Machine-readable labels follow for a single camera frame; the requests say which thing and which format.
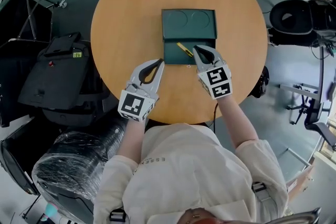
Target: green box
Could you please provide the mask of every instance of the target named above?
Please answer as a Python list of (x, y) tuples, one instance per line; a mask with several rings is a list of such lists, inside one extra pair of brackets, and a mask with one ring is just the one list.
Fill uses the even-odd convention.
[(163, 9), (164, 62), (171, 65), (195, 65), (176, 43), (193, 52), (195, 45), (216, 48), (216, 14), (210, 9)]

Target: black strap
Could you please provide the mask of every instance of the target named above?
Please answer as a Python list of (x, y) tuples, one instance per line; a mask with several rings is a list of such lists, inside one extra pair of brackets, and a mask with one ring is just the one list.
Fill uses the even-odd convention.
[(267, 189), (267, 187), (262, 182), (254, 182), (252, 184), (252, 190), (253, 190), (254, 193), (258, 193), (258, 192), (260, 192), (262, 190), (265, 190), (265, 189)]
[(122, 208), (116, 209), (111, 212), (110, 214), (110, 221), (111, 222), (126, 222), (126, 213)]

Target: person's arm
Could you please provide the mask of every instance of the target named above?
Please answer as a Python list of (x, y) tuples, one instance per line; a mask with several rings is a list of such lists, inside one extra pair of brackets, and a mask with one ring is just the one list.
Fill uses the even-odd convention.
[(141, 147), (144, 134), (145, 121), (128, 121), (117, 155), (129, 158), (139, 164), (141, 161)]
[(219, 98), (217, 102), (235, 148), (245, 141), (258, 140), (256, 130), (232, 95)]
[(236, 149), (236, 155), (250, 171), (253, 184), (263, 183), (266, 187), (255, 192), (257, 222), (281, 218), (287, 208), (288, 192), (280, 165), (268, 142), (244, 142)]
[(109, 223), (110, 212), (122, 207), (123, 193), (141, 158), (145, 123), (128, 121), (117, 154), (104, 167), (94, 201), (94, 224)]

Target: plastic-wrapped chair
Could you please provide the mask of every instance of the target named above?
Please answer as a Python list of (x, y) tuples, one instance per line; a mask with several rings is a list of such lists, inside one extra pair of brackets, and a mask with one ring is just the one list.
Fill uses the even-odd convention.
[(33, 181), (41, 195), (74, 222), (93, 223), (93, 201), (104, 165), (116, 153), (124, 135), (122, 120), (108, 116), (106, 120), (109, 127), (96, 134), (62, 134), (33, 168)]

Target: gray floor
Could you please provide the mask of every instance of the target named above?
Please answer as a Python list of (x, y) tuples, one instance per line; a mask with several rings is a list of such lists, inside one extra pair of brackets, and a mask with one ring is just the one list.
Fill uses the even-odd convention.
[[(93, 13), (99, 0), (67, 0), (68, 7), (55, 13), (54, 31), (65, 34), (80, 31), (84, 39), (90, 39)], [(283, 0), (257, 0), (264, 12)], [(327, 60), (328, 72), (334, 72), (335, 61)], [(260, 138), (267, 139), (275, 151), (285, 178), (292, 178), (303, 165), (292, 157), (286, 149), (292, 148), (303, 158), (309, 159), (319, 140), (319, 135), (306, 131), (303, 120), (296, 126), (289, 124), (290, 117), (296, 116), (285, 110), (286, 105), (295, 102), (296, 96), (280, 90), (280, 83), (305, 82), (318, 85), (319, 61), (309, 48), (297, 46), (269, 47), (266, 66), (270, 72), (267, 94), (260, 99), (248, 97), (241, 108), (255, 126)], [(216, 121), (216, 134), (228, 149), (230, 145), (226, 128), (221, 119)]]

